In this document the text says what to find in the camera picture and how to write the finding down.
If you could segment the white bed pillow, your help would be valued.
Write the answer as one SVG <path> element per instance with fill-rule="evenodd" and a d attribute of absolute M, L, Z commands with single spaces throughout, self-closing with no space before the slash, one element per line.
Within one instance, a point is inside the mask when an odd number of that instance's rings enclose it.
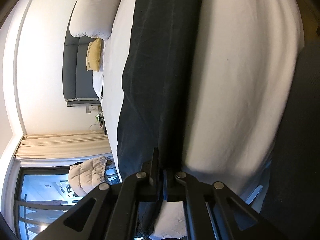
<path fill-rule="evenodd" d="M 101 98 L 101 95 L 103 93 L 103 82 L 104 82 L 103 71 L 98 71 L 98 72 L 93 71 L 92 84 L 93 84 L 93 89 L 96 95 L 98 96 L 98 98 Z"/>

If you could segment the bed with white sheet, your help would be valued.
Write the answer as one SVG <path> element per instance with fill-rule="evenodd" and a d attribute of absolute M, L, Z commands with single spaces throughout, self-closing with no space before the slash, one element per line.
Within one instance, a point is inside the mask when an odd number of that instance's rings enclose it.
<path fill-rule="evenodd" d="M 103 111 L 119 173 L 117 128 L 135 3 L 121 0 L 104 54 Z M 303 42 L 296 0 L 202 0 L 183 171 L 247 197 L 269 158 Z"/>

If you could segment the items on nightstand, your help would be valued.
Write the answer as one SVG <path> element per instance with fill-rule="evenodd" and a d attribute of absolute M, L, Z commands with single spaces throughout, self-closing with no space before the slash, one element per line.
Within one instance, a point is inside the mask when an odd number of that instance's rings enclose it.
<path fill-rule="evenodd" d="M 104 117 L 102 112 L 98 112 L 95 116 L 95 123 L 89 127 L 91 132 L 101 132 L 104 131 Z"/>

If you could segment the dark grey padded headboard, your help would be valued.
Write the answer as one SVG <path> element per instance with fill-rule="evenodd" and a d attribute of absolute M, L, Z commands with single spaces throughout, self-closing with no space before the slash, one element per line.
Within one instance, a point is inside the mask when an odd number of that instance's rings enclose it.
<path fill-rule="evenodd" d="M 66 30 L 63 47 L 62 86 L 68 107 L 99 106 L 100 100 L 93 88 L 93 72 L 86 69 L 87 49 L 94 39 L 74 37 Z"/>

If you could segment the yellow decorative pillow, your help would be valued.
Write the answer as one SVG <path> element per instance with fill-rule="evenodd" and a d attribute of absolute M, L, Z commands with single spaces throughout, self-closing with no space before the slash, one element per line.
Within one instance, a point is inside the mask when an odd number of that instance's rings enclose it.
<path fill-rule="evenodd" d="M 101 57 L 101 39 L 96 38 L 93 42 L 90 42 L 86 53 L 86 70 L 92 70 L 98 72 L 100 69 L 100 57 Z"/>

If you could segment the folded white duvet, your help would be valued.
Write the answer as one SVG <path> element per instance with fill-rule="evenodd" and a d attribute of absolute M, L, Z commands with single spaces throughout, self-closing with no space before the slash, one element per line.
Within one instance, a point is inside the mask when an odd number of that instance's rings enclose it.
<path fill-rule="evenodd" d="M 69 23 L 73 37 L 110 37 L 121 0 L 77 0 Z"/>

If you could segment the cream curtain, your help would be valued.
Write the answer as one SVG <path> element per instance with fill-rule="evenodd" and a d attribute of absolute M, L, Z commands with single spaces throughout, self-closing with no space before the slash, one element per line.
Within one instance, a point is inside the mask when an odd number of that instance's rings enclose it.
<path fill-rule="evenodd" d="M 18 160 L 57 160 L 91 157 L 111 153 L 108 136 L 103 132 L 27 134 L 21 140 Z"/>

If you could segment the beige puffer jacket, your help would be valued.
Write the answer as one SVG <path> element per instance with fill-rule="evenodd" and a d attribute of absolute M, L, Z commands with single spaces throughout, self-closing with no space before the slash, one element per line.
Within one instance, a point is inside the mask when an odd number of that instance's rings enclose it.
<path fill-rule="evenodd" d="M 73 192 L 79 197 L 84 197 L 96 186 L 105 183 L 107 167 L 114 168 L 115 164 L 113 159 L 104 155 L 71 165 L 68 172 L 68 182 Z"/>

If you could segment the black denim pants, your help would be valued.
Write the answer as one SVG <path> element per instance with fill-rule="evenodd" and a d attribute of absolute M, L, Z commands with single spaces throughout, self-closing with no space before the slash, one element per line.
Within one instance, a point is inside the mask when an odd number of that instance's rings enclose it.
<path fill-rule="evenodd" d="M 117 156 L 123 179 L 107 239 L 148 236 L 163 203 L 163 171 L 180 172 L 202 0 L 136 0 L 122 87 Z M 159 150 L 159 200 L 142 201 L 144 162 Z"/>

